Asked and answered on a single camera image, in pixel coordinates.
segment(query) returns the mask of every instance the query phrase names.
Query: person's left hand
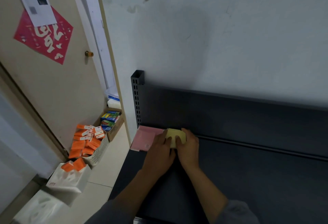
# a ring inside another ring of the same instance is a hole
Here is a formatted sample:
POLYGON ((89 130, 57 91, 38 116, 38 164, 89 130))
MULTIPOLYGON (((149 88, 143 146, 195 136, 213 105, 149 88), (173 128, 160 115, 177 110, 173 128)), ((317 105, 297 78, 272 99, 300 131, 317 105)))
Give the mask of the person's left hand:
POLYGON ((164 130, 162 134, 155 136, 141 169, 145 176, 156 181, 167 172, 175 158, 174 149, 170 154, 172 138, 165 139, 166 133, 167 130, 164 130))

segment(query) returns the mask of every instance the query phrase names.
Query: hand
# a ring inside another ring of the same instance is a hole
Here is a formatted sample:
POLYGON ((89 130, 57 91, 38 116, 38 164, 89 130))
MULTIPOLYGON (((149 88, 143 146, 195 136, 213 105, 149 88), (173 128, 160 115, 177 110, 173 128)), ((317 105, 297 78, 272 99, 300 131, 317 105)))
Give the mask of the hand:
POLYGON ((173 149, 170 155, 172 138, 165 139, 166 133, 167 130, 155 136, 141 169, 145 176, 149 176, 156 181, 167 172, 175 159, 173 149))
POLYGON ((183 169, 190 172, 194 169, 199 169, 198 163, 198 149, 199 139, 190 131, 185 128, 181 129, 186 133, 187 141, 182 144, 179 136, 175 137, 176 149, 178 151, 178 157, 183 169))

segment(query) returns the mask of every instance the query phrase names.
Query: floor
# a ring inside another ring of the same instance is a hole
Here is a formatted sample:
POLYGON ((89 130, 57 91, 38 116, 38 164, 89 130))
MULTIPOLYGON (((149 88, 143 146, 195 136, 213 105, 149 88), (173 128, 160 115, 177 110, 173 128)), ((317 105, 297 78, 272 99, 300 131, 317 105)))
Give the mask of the floor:
POLYGON ((92 169, 83 193, 77 195, 68 211, 58 216, 56 223, 83 224, 98 211, 107 201, 128 151, 128 136, 123 124, 99 164, 92 169))

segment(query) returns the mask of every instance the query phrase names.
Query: tile grout line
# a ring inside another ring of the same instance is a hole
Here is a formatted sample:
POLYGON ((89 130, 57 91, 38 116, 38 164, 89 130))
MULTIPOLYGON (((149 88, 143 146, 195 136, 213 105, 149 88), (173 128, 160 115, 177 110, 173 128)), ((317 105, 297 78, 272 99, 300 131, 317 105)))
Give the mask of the tile grout line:
POLYGON ((88 183, 93 183, 93 184, 97 184, 97 185, 101 185, 101 186, 105 186, 105 187, 108 187, 108 188, 113 188, 112 186, 107 186, 107 185, 103 185, 103 184, 100 184, 100 183, 94 183, 94 182, 89 182, 88 183))

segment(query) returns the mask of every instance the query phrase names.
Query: basket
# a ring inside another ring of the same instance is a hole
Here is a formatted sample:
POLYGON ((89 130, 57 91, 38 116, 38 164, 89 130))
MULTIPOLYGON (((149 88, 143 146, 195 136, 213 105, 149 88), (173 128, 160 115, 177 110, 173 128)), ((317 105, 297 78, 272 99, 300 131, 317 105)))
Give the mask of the basket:
POLYGON ((106 133, 105 137, 101 140, 100 146, 94 151, 94 153, 90 157, 82 157, 84 162, 89 166, 96 166, 104 154, 108 144, 109 139, 106 133))

